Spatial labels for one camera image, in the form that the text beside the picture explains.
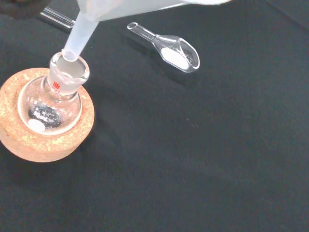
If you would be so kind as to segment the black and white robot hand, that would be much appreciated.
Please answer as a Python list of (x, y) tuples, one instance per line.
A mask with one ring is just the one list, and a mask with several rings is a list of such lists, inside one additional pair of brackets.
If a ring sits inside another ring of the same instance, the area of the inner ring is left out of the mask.
[(0, 0), (0, 13), (14, 18), (39, 14), (51, 0)]

